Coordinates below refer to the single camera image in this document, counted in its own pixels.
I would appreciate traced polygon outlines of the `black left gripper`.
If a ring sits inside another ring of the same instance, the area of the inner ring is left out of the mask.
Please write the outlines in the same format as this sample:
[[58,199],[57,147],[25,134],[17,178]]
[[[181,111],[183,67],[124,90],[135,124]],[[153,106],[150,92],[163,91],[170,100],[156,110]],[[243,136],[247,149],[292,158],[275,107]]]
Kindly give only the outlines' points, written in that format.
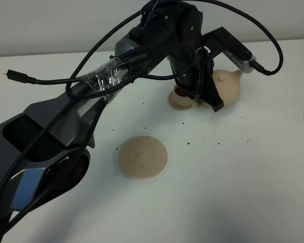
[[171,69],[177,75],[175,82],[197,106],[208,106],[214,112],[223,108],[223,100],[212,78],[214,54],[207,46],[175,49],[167,56]]

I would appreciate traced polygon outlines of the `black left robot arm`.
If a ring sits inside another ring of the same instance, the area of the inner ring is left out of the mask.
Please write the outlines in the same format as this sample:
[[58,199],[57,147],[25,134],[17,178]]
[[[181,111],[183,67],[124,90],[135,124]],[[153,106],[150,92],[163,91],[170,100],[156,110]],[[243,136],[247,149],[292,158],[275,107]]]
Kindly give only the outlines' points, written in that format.
[[214,111],[224,103],[215,87],[213,58],[201,33],[203,14],[179,1],[151,1],[137,12],[140,23],[116,45],[109,61],[91,73],[68,79],[38,80],[9,70],[24,84],[65,84],[57,98],[29,105],[0,124],[0,241],[27,213],[74,188],[90,162],[88,147],[112,99],[165,58],[172,78],[196,101]]

